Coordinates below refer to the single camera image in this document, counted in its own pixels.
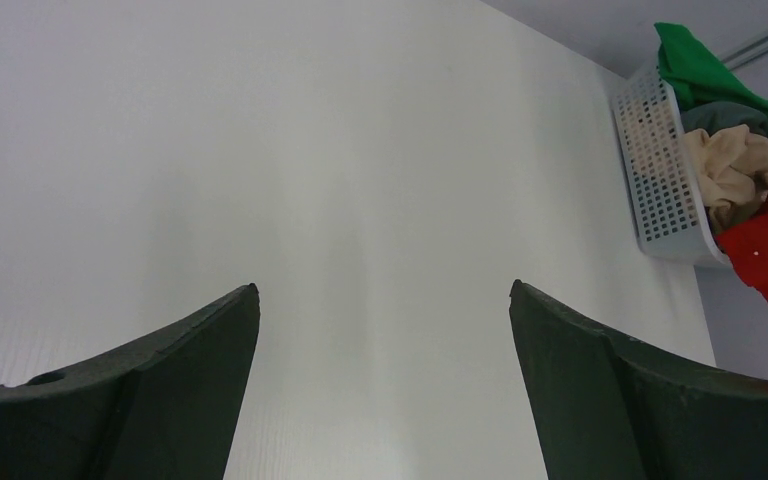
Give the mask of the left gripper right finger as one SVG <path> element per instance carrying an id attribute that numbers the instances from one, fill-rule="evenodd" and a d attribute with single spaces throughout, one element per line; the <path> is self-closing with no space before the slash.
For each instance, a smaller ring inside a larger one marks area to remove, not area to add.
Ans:
<path id="1" fill-rule="evenodd" d="M 516 281 L 512 333 L 551 479 L 768 479 L 768 380 L 711 367 Z"/>

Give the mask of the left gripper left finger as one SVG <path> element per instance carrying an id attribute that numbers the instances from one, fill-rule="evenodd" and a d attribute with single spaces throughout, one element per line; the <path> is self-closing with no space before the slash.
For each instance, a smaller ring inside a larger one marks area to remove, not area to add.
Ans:
<path id="1" fill-rule="evenodd" d="M 0 479 L 220 479 L 256 349 L 258 288 L 84 361 L 0 385 Z"/>

